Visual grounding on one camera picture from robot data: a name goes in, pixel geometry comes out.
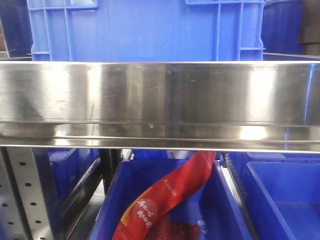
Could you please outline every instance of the blue plastic crate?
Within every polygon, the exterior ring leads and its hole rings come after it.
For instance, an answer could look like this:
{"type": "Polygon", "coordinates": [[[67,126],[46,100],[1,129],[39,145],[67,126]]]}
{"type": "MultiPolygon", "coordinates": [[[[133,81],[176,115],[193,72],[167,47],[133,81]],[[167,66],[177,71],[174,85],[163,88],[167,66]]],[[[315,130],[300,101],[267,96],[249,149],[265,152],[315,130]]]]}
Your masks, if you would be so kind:
{"type": "Polygon", "coordinates": [[[189,159],[196,151],[132,149],[134,160],[189,159]]]}
{"type": "MultiPolygon", "coordinates": [[[[111,240],[125,210],[144,190],[186,160],[132,160],[119,164],[89,240],[111,240]]],[[[198,224],[199,240],[251,240],[216,160],[203,188],[170,211],[171,220],[198,224]]]]}
{"type": "Polygon", "coordinates": [[[90,165],[99,155],[99,149],[96,148],[79,148],[78,149],[78,176],[79,178],[85,173],[90,165]]]}
{"type": "Polygon", "coordinates": [[[0,239],[1,240],[6,240],[7,239],[1,224],[0,224],[0,239]]]}
{"type": "Polygon", "coordinates": [[[232,173],[244,184],[244,176],[248,171],[248,162],[290,162],[320,163],[320,154],[314,153],[277,153],[277,152],[229,152],[232,173]]]}
{"type": "Polygon", "coordinates": [[[262,21],[262,41],[267,53],[302,54],[298,43],[303,0],[266,1],[262,21]]]}
{"type": "Polygon", "coordinates": [[[49,148],[49,159],[57,195],[65,199],[79,180],[78,149],[76,148],[49,148]]]}
{"type": "Polygon", "coordinates": [[[264,0],[28,0],[36,61],[262,60],[264,0]]]}
{"type": "Polygon", "coordinates": [[[261,240],[318,240],[320,164],[249,162],[246,206],[261,240]]]}

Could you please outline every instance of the metal rail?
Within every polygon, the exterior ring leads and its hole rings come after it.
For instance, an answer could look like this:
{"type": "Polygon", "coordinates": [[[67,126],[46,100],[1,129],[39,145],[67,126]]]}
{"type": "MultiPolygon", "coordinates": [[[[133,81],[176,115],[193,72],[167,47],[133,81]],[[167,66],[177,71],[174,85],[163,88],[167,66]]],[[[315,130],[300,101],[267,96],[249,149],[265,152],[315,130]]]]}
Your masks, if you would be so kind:
{"type": "Polygon", "coordinates": [[[0,144],[320,152],[316,61],[0,62],[0,144]]]}

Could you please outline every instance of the red packaging bag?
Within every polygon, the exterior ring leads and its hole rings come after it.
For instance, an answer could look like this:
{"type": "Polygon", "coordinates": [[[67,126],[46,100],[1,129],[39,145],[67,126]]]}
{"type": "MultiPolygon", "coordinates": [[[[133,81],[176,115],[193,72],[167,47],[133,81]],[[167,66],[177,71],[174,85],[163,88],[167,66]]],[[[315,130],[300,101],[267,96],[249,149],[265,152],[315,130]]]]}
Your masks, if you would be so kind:
{"type": "Polygon", "coordinates": [[[208,180],[216,152],[198,151],[178,169],[145,190],[124,212],[112,240],[144,240],[172,208],[197,192],[208,180]]]}

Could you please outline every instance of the metal rack post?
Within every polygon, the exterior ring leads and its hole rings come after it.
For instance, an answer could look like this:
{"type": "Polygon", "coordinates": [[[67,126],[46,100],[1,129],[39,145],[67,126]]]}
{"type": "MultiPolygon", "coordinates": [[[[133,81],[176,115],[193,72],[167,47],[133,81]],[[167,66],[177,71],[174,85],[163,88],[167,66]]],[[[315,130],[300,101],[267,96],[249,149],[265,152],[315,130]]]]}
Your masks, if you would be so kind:
{"type": "Polygon", "coordinates": [[[33,240],[64,240],[48,150],[31,147],[6,150],[33,240]]]}

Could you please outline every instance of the reflective metal surface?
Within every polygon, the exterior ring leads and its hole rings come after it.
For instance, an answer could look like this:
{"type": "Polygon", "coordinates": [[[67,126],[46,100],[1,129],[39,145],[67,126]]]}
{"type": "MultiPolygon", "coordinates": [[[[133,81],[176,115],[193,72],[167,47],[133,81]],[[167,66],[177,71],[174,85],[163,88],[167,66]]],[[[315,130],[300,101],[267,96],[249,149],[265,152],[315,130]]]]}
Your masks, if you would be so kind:
{"type": "Polygon", "coordinates": [[[320,63],[0,62],[0,144],[320,152],[320,63]]]}

